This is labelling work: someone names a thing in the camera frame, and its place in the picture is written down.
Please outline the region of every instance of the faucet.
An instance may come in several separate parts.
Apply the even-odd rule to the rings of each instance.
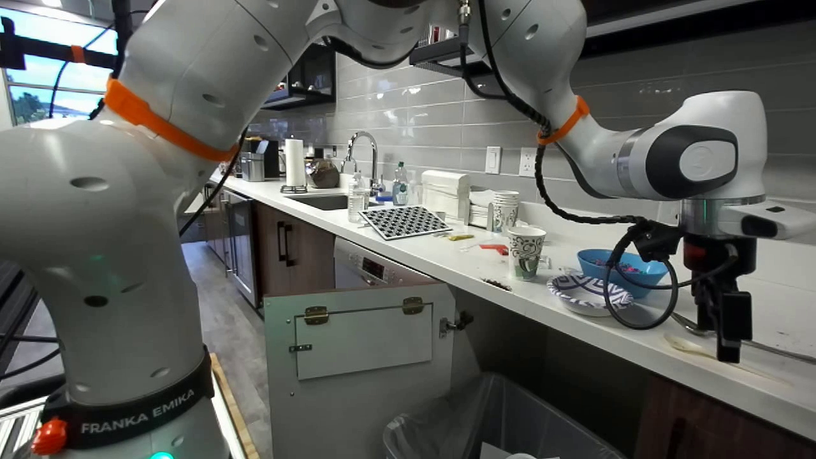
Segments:
[[[375,140],[375,135],[370,135],[370,134],[365,134],[365,131],[355,134],[351,140],[349,140],[349,157],[347,157],[347,162],[355,162],[351,153],[355,153],[355,144],[358,144],[359,139],[366,139],[366,140],[372,144],[372,181],[370,181],[370,186],[372,186],[372,194],[375,194],[375,189],[378,189],[378,140]]]

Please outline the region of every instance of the white countertop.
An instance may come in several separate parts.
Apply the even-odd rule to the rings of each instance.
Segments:
[[[322,211],[284,197],[280,181],[249,183],[226,178],[226,189],[816,442],[816,364],[752,344],[741,344],[739,364],[723,364],[712,358],[713,339],[694,339],[672,322],[653,331],[630,331],[611,320],[576,316],[553,296],[548,285],[553,273],[542,273],[532,284],[516,282],[505,259],[481,250],[480,245],[505,243],[493,232],[468,229],[475,240],[461,243],[449,243],[447,237],[386,243],[370,227],[351,224],[347,210]],[[560,269],[576,269],[573,254],[579,248],[610,248],[618,240],[615,232],[619,232],[563,223],[542,227],[548,229],[545,254]],[[485,278],[499,282],[511,291],[494,289]]]

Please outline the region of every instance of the cup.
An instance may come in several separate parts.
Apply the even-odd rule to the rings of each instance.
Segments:
[[[494,191],[493,208],[502,232],[513,229],[517,223],[517,208],[521,208],[517,191]]]
[[[521,278],[536,278],[545,232],[532,227],[516,227],[508,234],[513,273]]]
[[[370,189],[349,189],[349,223],[363,224],[359,211],[366,210]]]

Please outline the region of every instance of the floor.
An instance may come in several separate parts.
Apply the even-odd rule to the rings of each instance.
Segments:
[[[192,278],[199,285],[203,344],[221,359],[229,389],[238,398],[238,407],[244,417],[244,423],[259,456],[272,456],[263,322],[252,315],[248,302],[233,289],[233,284],[224,275],[224,266],[207,248],[207,243],[184,245],[184,255]],[[35,308],[29,325],[29,335],[54,336],[54,325],[43,307]],[[49,356],[50,350],[50,344],[21,344],[11,368],[29,364]],[[62,359],[50,359],[38,371],[2,380],[0,394],[59,373]]]

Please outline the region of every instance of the backsplash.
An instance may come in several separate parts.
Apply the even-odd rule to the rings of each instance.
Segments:
[[[683,42],[642,51],[582,58],[573,88],[606,129],[642,129],[670,115],[681,101],[712,89],[755,89],[769,122],[767,197],[816,211],[816,20],[744,34]],[[517,189],[537,203],[532,178],[517,177],[521,149],[536,140],[536,125],[508,103],[475,97],[461,79],[412,70],[365,70],[336,62],[336,106],[263,113],[252,131],[295,135],[314,146],[347,146],[355,131],[380,144],[383,174],[396,159],[407,169],[475,174],[476,186]],[[502,174],[485,174],[485,149],[502,146]],[[672,220],[678,204],[586,197],[556,153],[545,181],[563,208],[595,211],[641,211]]]

